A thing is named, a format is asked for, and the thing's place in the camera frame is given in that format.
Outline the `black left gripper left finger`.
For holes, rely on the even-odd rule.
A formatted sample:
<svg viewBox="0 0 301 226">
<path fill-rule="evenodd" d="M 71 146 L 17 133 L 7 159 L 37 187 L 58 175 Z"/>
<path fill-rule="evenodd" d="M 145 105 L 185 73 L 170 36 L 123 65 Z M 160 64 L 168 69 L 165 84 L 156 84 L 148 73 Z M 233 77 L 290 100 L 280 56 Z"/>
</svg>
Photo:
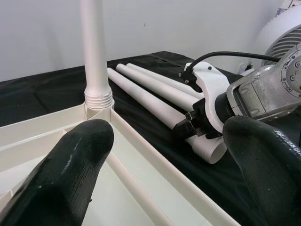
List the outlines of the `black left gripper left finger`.
<svg viewBox="0 0 301 226">
<path fill-rule="evenodd" d="M 114 142 L 112 126 L 80 123 L 31 171 L 0 214 L 3 226 L 80 226 Z"/>
</svg>

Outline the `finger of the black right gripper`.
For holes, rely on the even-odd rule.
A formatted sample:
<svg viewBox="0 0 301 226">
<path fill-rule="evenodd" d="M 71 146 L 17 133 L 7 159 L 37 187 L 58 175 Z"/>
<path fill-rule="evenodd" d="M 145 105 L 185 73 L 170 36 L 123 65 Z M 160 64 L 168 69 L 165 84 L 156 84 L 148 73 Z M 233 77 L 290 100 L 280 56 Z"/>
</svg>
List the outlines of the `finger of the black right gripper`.
<svg viewBox="0 0 301 226">
<path fill-rule="evenodd" d="M 191 122 L 184 119 L 173 127 L 173 137 L 177 139 L 188 139 L 195 135 L 195 129 Z"/>
</svg>

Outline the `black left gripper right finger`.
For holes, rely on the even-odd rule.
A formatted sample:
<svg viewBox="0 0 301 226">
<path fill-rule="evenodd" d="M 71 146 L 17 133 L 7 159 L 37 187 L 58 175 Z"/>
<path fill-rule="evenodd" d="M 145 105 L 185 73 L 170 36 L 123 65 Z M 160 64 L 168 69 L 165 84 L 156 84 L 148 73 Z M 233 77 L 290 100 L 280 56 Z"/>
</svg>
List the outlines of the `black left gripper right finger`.
<svg viewBox="0 0 301 226">
<path fill-rule="evenodd" d="M 224 143 L 270 226 L 301 224 L 301 149 L 282 130 L 245 116 L 223 126 Z"/>
</svg>

